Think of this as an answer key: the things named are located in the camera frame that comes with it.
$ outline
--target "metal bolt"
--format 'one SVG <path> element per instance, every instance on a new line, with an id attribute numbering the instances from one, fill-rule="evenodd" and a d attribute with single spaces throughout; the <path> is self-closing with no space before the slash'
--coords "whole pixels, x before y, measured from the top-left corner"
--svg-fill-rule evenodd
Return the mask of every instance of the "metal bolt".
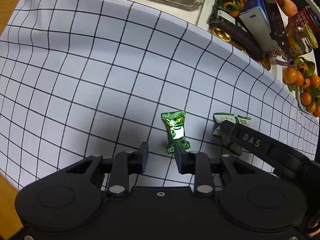
<path id="1" fill-rule="evenodd" d="M 159 196 L 159 197 L 163 197 L 164 195 L 165 195 L 165 193 L 162 191 L 157 192 L 157 196 Z"/>
<path id="2" fill-rule="evenodd" d="M 109 191 L 115 194 L 120 194 L 124 192 L 124 187 L 121 185 L 113 185 L 109 188 Z"/>
<path id="3" fill-rule="evenodd" d="M 207 193 L 210 193 L 211 191 L 213 191 L 213 188 L 209 185 L 200 185 L 197 187 L 197 191 L 207 194 Z"/>

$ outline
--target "shiny green foil wrapper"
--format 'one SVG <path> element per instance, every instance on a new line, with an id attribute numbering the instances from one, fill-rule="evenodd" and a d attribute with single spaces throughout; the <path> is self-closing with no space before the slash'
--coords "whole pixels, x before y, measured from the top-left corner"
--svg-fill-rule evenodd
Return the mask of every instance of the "shiny green foil wrapper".
<path id="1" fill-rule="evenodd" d="M 186 112 L 177 111 L 162 113 L 161 116 L 168 130 L 169 144 L 167 153 L 170 154 L 174 152 L 174 141 L 180 141 L 185 149 L 189 149 L 190 143 L 186 140 L 184 133 Z"/>

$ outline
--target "qr code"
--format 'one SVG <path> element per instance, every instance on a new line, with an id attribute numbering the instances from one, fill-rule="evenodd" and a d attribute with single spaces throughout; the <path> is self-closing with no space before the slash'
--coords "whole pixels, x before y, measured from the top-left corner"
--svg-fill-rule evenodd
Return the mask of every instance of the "qr code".
<path id="1" fill-rule="evenodd" d="M 243 124 L 245 126 L 248 126 L 247 121 L 243 119 L 239 119 L 240 124 Z"/>

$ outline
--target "robotic arm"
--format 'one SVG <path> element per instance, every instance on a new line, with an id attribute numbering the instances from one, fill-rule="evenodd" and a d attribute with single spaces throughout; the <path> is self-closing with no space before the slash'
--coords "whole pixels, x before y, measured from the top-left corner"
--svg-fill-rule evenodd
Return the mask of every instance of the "robotic arm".
<path id="1" fill-rule="evenodd" d="M 23 188 L 16 211 L 24 225 L 11 240 L 246 239 L 302 240 L 318 233 L 320 166 L 302 153 L 239 123 L 220 130 L 275 168 L 274 176 L 231 155 L 209 158 L 175 146 L 190 187 L 135 187 L 148 143 L 103 159 L 92 155 Z M 109 173 L 107 190 L 101 191 Z M 212 174 L 223 185 L 215 192 Z"/>

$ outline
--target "tablecloth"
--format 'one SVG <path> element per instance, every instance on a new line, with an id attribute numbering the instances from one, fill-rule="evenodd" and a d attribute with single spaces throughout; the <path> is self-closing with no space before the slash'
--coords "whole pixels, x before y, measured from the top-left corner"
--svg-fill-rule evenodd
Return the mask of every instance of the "tablecloth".
<path id="1" fill-rule="evenodd" d="M 177 110 L 186 111 L 191 150 L 209 157 L 228 152 L 212 136 L 216 112 L 250 117 L 251 128 L 315 156 L 318 121 L 270 72 L 209 32 L 129 0 L 20 0 L 0 38 L 0 73 L 0 172 L 18 189 L 145 140 L 146 172 L 130 185 L 192 187 L 166 153 L 161 113 Z M 240 158 L 272 171 L 249 152 Z"/>

